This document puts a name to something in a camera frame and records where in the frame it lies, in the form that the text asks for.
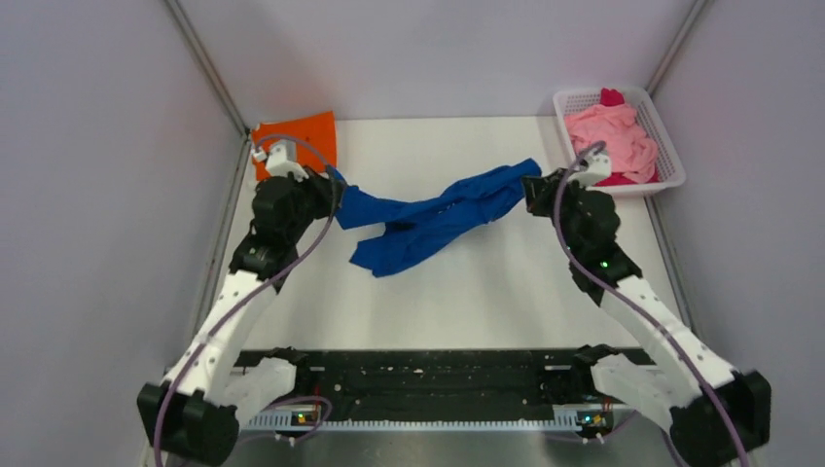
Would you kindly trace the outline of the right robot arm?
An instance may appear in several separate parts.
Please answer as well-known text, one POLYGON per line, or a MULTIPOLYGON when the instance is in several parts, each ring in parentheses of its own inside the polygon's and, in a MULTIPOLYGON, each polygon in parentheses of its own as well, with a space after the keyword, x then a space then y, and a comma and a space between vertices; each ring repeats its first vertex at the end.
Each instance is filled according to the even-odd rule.
POLYGON ((657 371, 607 345, 580 350, 570 375, 584 401, 616 399, 654 422, 689 466, 749 466, 771 437, 771 384, 737 369, 678 318, 617 241, 614 200, 560 173, 521 180, 527 211, 552 220, 574 283, 638 342, 657 371))

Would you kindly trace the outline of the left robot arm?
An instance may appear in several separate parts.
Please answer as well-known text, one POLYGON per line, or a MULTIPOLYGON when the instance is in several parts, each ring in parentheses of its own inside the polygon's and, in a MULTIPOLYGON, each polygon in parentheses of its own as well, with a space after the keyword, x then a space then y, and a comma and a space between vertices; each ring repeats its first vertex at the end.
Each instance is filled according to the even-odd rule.
POLYGON ((289 273, 308 258, 298 251, 302 236, 317 220, 332 225, 345 187, 330 165, 321 173, 308 168, 303 175, 271 176, 256 186, 247 233, 230 256, 213 307, 161 382, 138 393, 156 465, 172 454, 219 466, 257 413, 281 397, 295 403, 308 396, 312 377, 293 348, 275 350, 243 377, 234 378, 232 370, 289 273))

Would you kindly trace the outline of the blue printed t-shirt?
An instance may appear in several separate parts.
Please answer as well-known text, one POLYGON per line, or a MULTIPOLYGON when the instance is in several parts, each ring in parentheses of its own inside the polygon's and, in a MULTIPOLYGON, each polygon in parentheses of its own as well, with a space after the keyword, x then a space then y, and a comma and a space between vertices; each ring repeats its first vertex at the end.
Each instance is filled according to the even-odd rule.
POLYGON ((437 197, 401 201, 345 189, 336 219, 344 230, 384 225, 383 234, 361 240, 350 263, 385 277, 417 266, 469 231, 507 215, 524 199, 521 179, 539 176, 533 159, 501 165, 458 180, 437 197))

